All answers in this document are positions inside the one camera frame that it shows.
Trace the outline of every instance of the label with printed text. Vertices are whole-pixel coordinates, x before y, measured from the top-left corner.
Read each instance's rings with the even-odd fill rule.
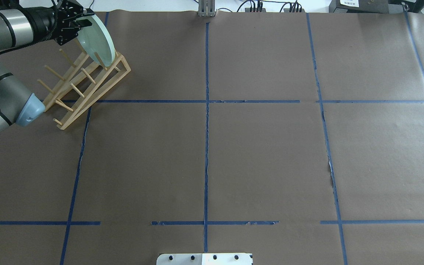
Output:
[[[348,7],[359,7],[359,0],[340,0],[340,4]]]

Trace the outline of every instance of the metal clamp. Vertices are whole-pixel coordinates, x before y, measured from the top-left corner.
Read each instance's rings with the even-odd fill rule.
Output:
[[[215,17],[215,0],[198,0],[199,1],[199,17]]]

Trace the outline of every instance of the white wall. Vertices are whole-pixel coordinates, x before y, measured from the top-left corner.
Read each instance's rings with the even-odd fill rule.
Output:
[[[88,7],[91,1],[78,0],[85,7]],[[299,0],[306,12],[326,13],[330,2],[331,0]],[[23,7],[47,7],[52,4],[50,0],[20,0],[20,3]],[[216,8],[226,7],[236,11],[241,3],[241,0],[216,0]],[[278,12],[281,6],[282,4],[279,3],[264,3],[264,7],[268,12]],[[127,11],[197,11],[198,5],[193,0],[94,0],[92,9],[94,11],[112,11],[117,9]]]

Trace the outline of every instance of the white metal bracket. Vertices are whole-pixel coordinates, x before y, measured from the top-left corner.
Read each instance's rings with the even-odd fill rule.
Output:
[[[215,17],[215,0],[198,0],[199,1],[199,17]]]
[[[253,265],[249,253],[162,254],[156,265]]]

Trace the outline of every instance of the blue plastic cap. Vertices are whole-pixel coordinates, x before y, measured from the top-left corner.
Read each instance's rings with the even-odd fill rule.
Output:
[[[44,111],[45,105],[37,99],[34,93],[32,93],[15,123],[22,127],[27,126],[33,120],[37,119]]]

